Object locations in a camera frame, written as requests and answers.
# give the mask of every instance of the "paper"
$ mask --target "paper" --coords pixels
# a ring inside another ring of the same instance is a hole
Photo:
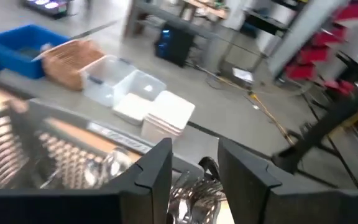
[[[240,70],[238,68],[233,68],[233,74],[235,77],[240,78],[246,82],[252,83],[254,78],[252,77],[252,73],[244,70]]]

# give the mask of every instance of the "wooden table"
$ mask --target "wooden table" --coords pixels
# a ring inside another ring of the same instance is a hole
[[[15,98],[14,96],[6,93],[5,91],[0,90],[0,109],[3,107],[2,103],[6,100],[16,100],[18,104],[25,107],[25,102]],[[109,142],[99,136],[96,136],[95,134],[89,133],[85,130],[79,129],[62,121],[52,120],[52,124],[64,130],[66,133],[70,133],[76,136],[76,138],[83,140],[85,143],[95,147],[96,149],[100,149],[105,152],[111,152],[116,147],[116,145],[112,142]],[[136,162],[141,156],[136,153],[129,152],[129,157],[132,159],[133,162]],[[219,211],[219,215],[217,217],[217,224],[220,223],[234,224],[227,202],[223,202],[221,204],[221,210]]]

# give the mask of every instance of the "white wall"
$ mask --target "white wall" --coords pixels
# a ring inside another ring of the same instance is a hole
[[[308,3],[280,48],[268,61],[268,67],[273,75],[283,68],[342,2],[344,0],[312,0]]]

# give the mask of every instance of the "electronic device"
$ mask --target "electronic device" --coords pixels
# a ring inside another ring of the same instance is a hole
[[[227,139],[218,162],[235,223],[358,224],[358,190],[305,183]]]
[[[195,35],[189,33],[187,29],[179,29],[165,23],[155,43],[155,55],[183,67],[194,38]]]
[[[56,19],[67,16],[70,1],[72,0],[20,0],[23,6]]]
[[[0,223],[166,224],[172,141],[98,190],[0,190]]]

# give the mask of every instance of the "wicker basket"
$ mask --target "wicker basket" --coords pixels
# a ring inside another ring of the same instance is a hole
[[[104,53],[90,40],[71,40],[42,53],[47,77],[72,90],[82,90],[81,71]]]

